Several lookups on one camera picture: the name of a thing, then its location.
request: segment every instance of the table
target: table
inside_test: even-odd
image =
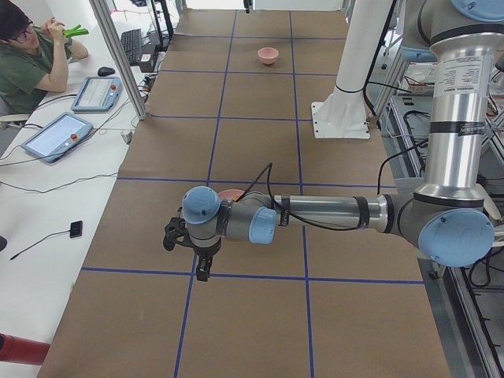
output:
[[[273,161],[276,194],[372,197],[386,157],[373,127],[313,137],[342,13],[188,9],[177,33],[40,378],[450,376],[403,239],[277,228],[268,246],[225,240],[207,283],[192,250],[164,250],[191,187],[244,189]],[[271,67],[263,46],[280,52]],[[395,190],[389,169],[383,184]]]
[[[117,25],[119,32],[128,28],[132,26]],[[90,52],[89,58],[71,63],[67,91],[49,94],[43,102],[76,94],[85,77],[96,76],[103,65],[115,66],[99,29],[80,38]],[[134,67],[133,72],[140,82],[143,74],[138,67]],[[62,98],[42,106],[31,115],[28,123],[48,124],[64,111],[70,111],[73,99]],[[127,100],[128,94],[123,90],[108,113],[80,117],[97,128]],[[96,135],[52,165],[31,161],[2,166],[33,158],[18,147],[0,161],[0,180],[45,191],[79,178],[114,174],[128,150],[121,132],[133,129],[136,122],[138,118],[133,107],[126,105]],[[11,147],[19,146],[35,132],[30,128],[21,129]],[[0,185],[0,235],[8,240],[7,247],[0,253],[0,332],[50,343],[114,183],[115,176],[107,176],[46,194]],[[82,237],[70,239],[68,234],[51,237],[17,259],[9,260],[45,235],[68,230],[73,221],[83,221]],[[38,366],[0,363],[0,376],[28,378],[36,376],[38,371]]]

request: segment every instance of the hand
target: hand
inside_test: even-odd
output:
[[[44,22],[42,25],[40,25],[40,31],[44,33],[45,36],[52,38],[49,33],[49,28],[47,27],[48,24],[52,24],[56,20],[55,17],[48,18],[46,22]]]
[[[54,17],[47,20],[47,30],[50,33],[50,37],[53,39],[55,43],[65,43],[66,37],[63,35],[63,31],[65,30],[65,24],[56,21]]]

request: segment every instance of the keyboard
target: keyboard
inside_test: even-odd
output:
[[[129,65],[138,65],[142,50],[142,32],[140,29],[125,31],[120,35],[120,44],[122,45]]]

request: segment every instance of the blue grid line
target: blue grid line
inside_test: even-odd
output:
[[[95,268],[84,266],[81,268],[87,272],[103,272],[103,273],[126,273],[126,274],[147,274],[147,275],[162,275],[162,276],[187,276],[194,277],[195,261],[191,272],[173,272],[163,270],[142,270],[142,269],[112,269],[112,268]],[[237,278],[245,280],[280,280],[280,281],[310,281],[310,282],[340,282],[349,284],[393,284],[393,285],[423,285],[421,280],[376,280],[367,278],[335,278],[335,277],[310,277],[310,276],[273,276],[266,274],[238,274],[238,273],[212,273],[211,277],[215,278]]]
[[[308,321],[308,348],[309,348],[309,374],[315,377],[315,358],[313,356],[313,323],[312,306],[309,294],[309,267],[308,267],[308,246],[306,245],[306,227],[302,227],[302,249],[305,258],[305,291],[306,291],[306,319]]]
[[[267,37],[267,36],[240,36],[238,37],[237,35],[188,35],[188,34],[176,34],[175,35],[177,38],[178,37],[195,37],[195,38],[237,38],[237,39],[293,39],[293,37]],[[347,40],[346,37],[342,38],[331,38],[331,37],[295,37],[294,39],[321,39],[321,40],[328,40],[328,41],[344,41]]]
[[[282,281],[304,281],[305,277],[296,276],[268,276],[261,274],[234,274],[234,273],[212,273],[212,277],[220,278],[247,278],[250,280],[282,280]]]
[[[162,177],[127,177],[127,176],[118,176],[117,180],[130,180],[130,181],[165,181],[165,182],[173,182],[173,183],[243,183],[243,184],[251,184],[252,181],[240,181],[240,180],[195,180],[195,179],[170,179],[170,178],[162,178]],[[265,181],[258,181],[257,185],[266,185]],[[271,185],[284,185],[291,187],[298,187],[299,183],[283,183],[283,182],[270,182]],[[304,183],[303,187],[363,187],[369,189],[376,189],[377,186],[374,184],[365,184],[365,183]],[[381,185],[380,187],[386,189],[395,189],[395,186],[391,185]]]
[[[224,82],[222,83],[222,92],[220,93],[220,104],[219,104],[219,113],[217,114],[217,125],[215,127],[215,134],[213,135],[213,145],[212,145],[212,153],[210,155],[210,164],[208,167],[208,175],[206,176],[206,181],[210,180],[210,176],[212,175],[212,165],[213,165],[213,157],[215,154],[215,147],[217,145],[217,136],[219,134],[219,125],[221,123],[221,114],[222,114],[222,104],[224,102],[224,93],[226,89],[226,80],[228,78],[228,70],[229,70],[229,60],[231,58],[231,50],[233,47],[233,35],[235,34],[235,26],[236,26],[236,14],[238,12],[235,11],[235,17],[233,19],[233,27],[231,31],[231,38],[229,40],[229,50],[228,50],[228,60],[226,61],[226,71],[224,73]]]
[[[187,315],[189,314],[189,305],[191,303],[192,284],[195,281],[195,275],[194,275],[195,267],[196,267],[196,254],[192,259],[191,278],[189,279],[189,287],[187,288],[186,305],[183,309],[182,327],[180,328],[179,347],[176,352],[176,362],[175,362],[175,369],[173,370],[173,378],[177,378],[179,375],[180,359],[182,357],[183,338],[186,332]]]
[[[292,58],[292,83],[294,89],[294,107],[295,117],[298,119],[298,92],[296,90],[296,68],[295,68],[295,47],[294,47],[294,33],[292,30],[292,12],[289,11],[289,26],[291,29],[291,58]],[[298,173],[299,173],[299,191],[303,194],[302,189],[302,159],[301,159],[301,133],[299,129],[299,122],[296,121],[296,144],[298,148]],[[308,351],[309,351],[309,376],[315,378],[315,363],[313,358],[313,333],[312,333],[312,310],[311,301],[309,296],[309,271],[308,271],[308,249],[306,247],[306,230],[302,227],[302,249],[305,265],[305,293],[306,293],[306,330],[308,332]]]
[[[177,73],[233,73],[235,75],[283,75],[290,76],[292,72],[259,72],[259,71],[206,71],[198,69],[160,69],[159,72],[177,72]],[[311,73],[311,72],[297,72],[295,75],[300,76],[331,76],[337,77],[336,73]]]
[[[261,118],[261,117],[227,117],[227,116],[162,116],[160,114],[151,114],[153,118],[182,118],[182,119],[204,119],[204,120],[288,120],[290,122],[297,121],[295,118]],[[311,122],[311,119],[298,119],[300,122]]]
[[[313,282],[343,282],[349,284],[394,284],[394,285],[423,285],[424,281],[417,280],[371,280],[366,278],[324,278],[310,277]]]
[[[217,117],[215,117],[215,116],[162,116],[159,114],[151,114],[150,116],[153,118],[182,118],[182,119],[187,118],[190,120],[194,120],[194,119],[197,119],[197,120],[216,120],[217,119]]]

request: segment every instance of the computer mouse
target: computer mouse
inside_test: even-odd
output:
[[[110,67],[100,67],[98,70],[98,76],[108,76],[113,75],[114,73],[116,73],[116,70]]]

